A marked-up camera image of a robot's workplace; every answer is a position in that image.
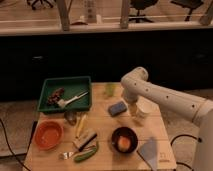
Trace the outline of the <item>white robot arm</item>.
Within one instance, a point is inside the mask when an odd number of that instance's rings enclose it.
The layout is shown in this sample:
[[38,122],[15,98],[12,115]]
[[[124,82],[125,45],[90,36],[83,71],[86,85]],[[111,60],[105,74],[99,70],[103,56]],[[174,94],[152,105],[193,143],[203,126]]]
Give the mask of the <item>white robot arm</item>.
[[121,78],[123,98],[129,104],[143,96],[180,114],[199,128],[193,171],[213,171],[213,100],[148,82],[148,72],[136,67]]

